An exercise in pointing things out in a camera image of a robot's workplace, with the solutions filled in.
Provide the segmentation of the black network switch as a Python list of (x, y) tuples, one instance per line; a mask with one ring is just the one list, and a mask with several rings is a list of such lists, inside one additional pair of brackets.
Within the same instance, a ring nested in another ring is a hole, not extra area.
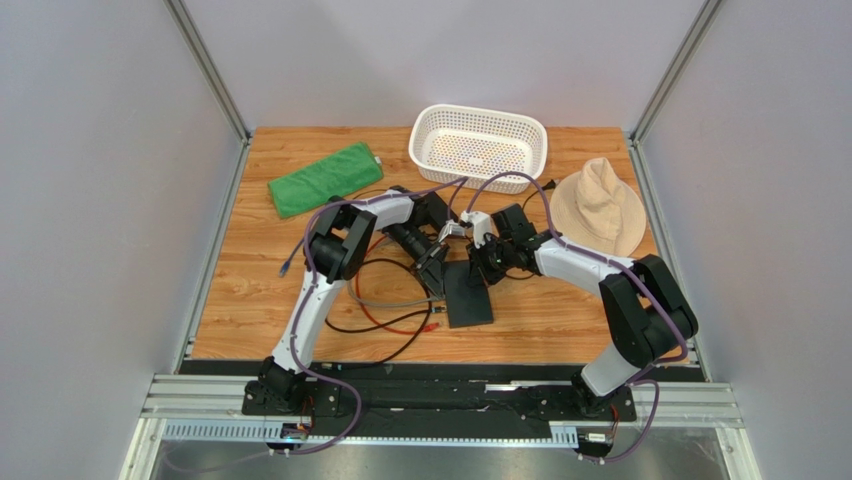
[(487, 286), (469, 261), (450, 261), (444, 265), (444, 293), (451, 329), (494, 323)]

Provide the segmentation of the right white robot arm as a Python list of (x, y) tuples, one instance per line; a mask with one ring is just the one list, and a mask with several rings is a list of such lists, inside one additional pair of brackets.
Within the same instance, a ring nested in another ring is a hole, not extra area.
[(632, 259), (583, 247), (554, 227), (539, 231), (518, 204), (489, 215), (465, 211), (468, 254), (488, 284), (510, 269), (558, 279), (599, 298), (610, 334), (604, 351), (572, 383), (604, 398), (660, 362), (679, 361), (698, 331), (695, 314), (668, 265), (656, 255)]

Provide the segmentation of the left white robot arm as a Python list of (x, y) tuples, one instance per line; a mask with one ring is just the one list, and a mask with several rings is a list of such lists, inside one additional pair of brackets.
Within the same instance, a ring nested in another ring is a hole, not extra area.
[(400, 227), (407, 242), (418, 242), (421, 226), (439, 230), (457, 218), (434, 189), (392, 188), (361, 200), (331, 200), (309, 221), (303, 238), (306, 266), (296, 307), (280, 341), (264, 360), (256, 385), (294, 408), (304, 396), (321, 327), (345, 283), (363, 264), (373, 234)]

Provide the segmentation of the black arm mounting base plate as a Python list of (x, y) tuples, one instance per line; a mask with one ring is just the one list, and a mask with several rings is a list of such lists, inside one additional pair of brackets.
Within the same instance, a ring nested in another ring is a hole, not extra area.
[(256, 385), (244, 387), (248, 416), (314, 421), (310, 432), (334, 436), (437, 439), (544, 439), (552, 421), (632, 422), (629, 388), (601, 401), (583, 398), (578, 365), (325, 363), (312, 366), (301, 401), (290, 408)]

